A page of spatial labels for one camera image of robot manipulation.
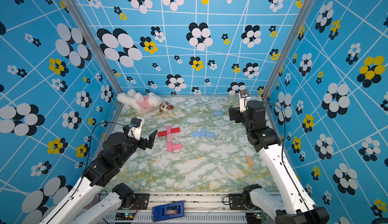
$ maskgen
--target marble tabletop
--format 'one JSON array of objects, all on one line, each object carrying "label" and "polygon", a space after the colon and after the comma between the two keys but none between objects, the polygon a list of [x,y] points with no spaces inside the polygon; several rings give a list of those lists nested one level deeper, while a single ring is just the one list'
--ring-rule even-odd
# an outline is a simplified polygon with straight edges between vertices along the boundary
[{"label": "marble tabletop", "polygon": [[[129,124],[131,118],[145,118],[142,137],[166,126],[180,127],[172,134],[173,144],[182,149],[167,152],[167,137],[156,137],[154,147],[138,149],[105,187],[111,191],[119,183],[126,183],[134,191],[242,191],[245,186],[260,184],[266,191],[278,192],[274,179],[259,154],[247,140],[241,123],[229,120],[228,108],[237,107],[236,96],[171,96],[163,102],[174,109],[159,112],[159,108],[136,112],[124,107],[118,122]],[[215,116],[222,111],[223,116]],[[215,137],[192,137],[191,132],[214,132]],[[122,132],[117,125],[116,132]],[[249,167],[245,156],[252,157]]]}]

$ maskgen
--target black metal plate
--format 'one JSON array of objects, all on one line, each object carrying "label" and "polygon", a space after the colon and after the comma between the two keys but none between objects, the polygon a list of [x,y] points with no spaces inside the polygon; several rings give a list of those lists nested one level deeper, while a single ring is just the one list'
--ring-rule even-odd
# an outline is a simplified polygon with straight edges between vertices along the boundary
[{"label": "black metal plate", "polygon": [[229,207],[231,210],[261,210],[259,207],[254,209],[248,209],[244,205],[243,195],[242,194],[229,194]]},{"label": "black metal plate", "polygon": [[[137,200],[140,203],[139,210],[146,210],[148,207],[149,194],[133,194],[135,198],[133,201]],[[137,206],[135,203],[128,210],[136,210]]]}]

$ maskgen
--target black cable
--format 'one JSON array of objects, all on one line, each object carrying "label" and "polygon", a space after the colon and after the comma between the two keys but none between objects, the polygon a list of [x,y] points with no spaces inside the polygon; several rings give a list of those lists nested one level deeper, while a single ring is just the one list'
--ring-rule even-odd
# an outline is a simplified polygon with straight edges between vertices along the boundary
[{"label": "black cable", "polygon": [[[263,103],[270,104],[270,105],[274,105],[273,103],[264,102],[264,101],[263,101]],[[308,208],[308,206],[307,206],[305,200],[304,200],[303,197],[302,197],[302,194],[299,192],[298,187],[296,186],[296,184],[295,184],[293,178],[291,178],[291,175],[290,175],[290,173],[288,172],[288,169],[286,168],[286,165],[284,164],[283,152],[284,152],[284,139],[286,138],[286,118],[284,117],[284,113],[283,113],[282,109],[281,109],[278,105],[274,105],[274,106],[278,107],[278,109],[280,110],[280,112],[282,112],[283,120],[284,120],[284,138],[283,138],[283,140],[282,140],[282,163],[283,163],[283,166],[284,166],[284,168],[285,168],[285,170],[286,170],[286,172],[287,172],[289,178],[291,179],[292,183],[294,184],[295,189],[298,191],[299,196],[302,198],[303,203],[304,203],[305,206],[306,206],[306,209],[307,209],[308,212],[310,213],[310,215],[311,215],[311,217],[313,218],[315,224],[317,224],[317,221],[315,220],[313,214],[311,213],[310,209]]]},{"label": "black cable", "polygon": [[222,198],[222,203],[223,203],[224,205],[230,205],[230,203],[229,203],[229,204],[225,204],[225,202],[224,202],[225,197],[229,197],[229,195],[224,196],[224,197]]},{"label": "black cable", "polygon": [[[90,136],[89,154],[88,154],[88,159],[86,160],[85,169],[88,167],[88,163],[89,163],[90,149],[92,148],[93,132],[94,132],[94,130],[96,129],[96,127],[97,127],[98,125],[104,124],[104,123],[114,123],[114,124],[117,124],[117,125],[125,126],[125,125],[123,125],[123,124],[116,123],[116,122],[101,122],[101,123],[98,123],[98,124],[95,125],[95,127],[94,127],[93,130],[92,130],[92,134],[91,134],[91,136]],[[79,188],[80,185],[81,185],[81,182],[82,182],[83,177],[84,177],[84,175],[81,176],[80,183],[78,184],[77,188],[75,188],[74,193],[70,196],[70,198],[73,197],[74,194],[77,192],[78,188]],[[67,202],[69,202],[69,200],[66,200],[65,204],[63,204],[63,206],[61,206],[61,207],[59,208],[59,210],[58,210],[58,211],[50,218],[50,220],[48,220],[48,221],[46,222],[46,224],[49,223],[49,222],[56,216],[56,214],[58,214],[58,212],[61,211],[61,209],[67,204]]]}]

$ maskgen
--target blue wall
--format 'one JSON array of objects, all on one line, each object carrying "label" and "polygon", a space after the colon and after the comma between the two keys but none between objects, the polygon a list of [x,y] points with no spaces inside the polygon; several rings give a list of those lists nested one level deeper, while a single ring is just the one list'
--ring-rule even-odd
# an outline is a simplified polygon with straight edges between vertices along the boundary
[{"label": "blue wall", "polygon": [[89,149],[93,124],[117,104],[101,98],[110,83],[61,0],[0,4],[0,223],[35,224],[80,177],[106,129]]},{"label": "blue wall", "polygon": [[388,217],[387,8],[316,0],[271,90],[294,170],[329,223]]},{"label": "blue wall", "polygon": [[[148,90],[156,94],[192,94],[193,87],[201,94],[234,94],[245,88],[258,94],[278,57],[270,52],[281,53],[303,3],[303,0],[76,1],[97,42],[104,44],[102,49],[124,91],[134,88],[143,94]],[[109,40],[109,35],[102,38],[105,33],[114,34],[114,30],[118,37],[123,33],[120,29],[133,43],[119,44],[113,36]],[[178,76],[170,79],[169,75]]]}]

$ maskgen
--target small plush dog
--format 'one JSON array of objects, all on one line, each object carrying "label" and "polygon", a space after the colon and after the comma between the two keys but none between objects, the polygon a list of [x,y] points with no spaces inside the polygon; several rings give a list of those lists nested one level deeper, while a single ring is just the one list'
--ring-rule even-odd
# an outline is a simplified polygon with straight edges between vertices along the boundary
[{"label": "small plush dog", "polygon": [[159,112],[164,112],[164,111],[172,110],[173,108],[174,108],[174,106],[169,105],[168,102],[166,102],[166,103],[160,105]]}]

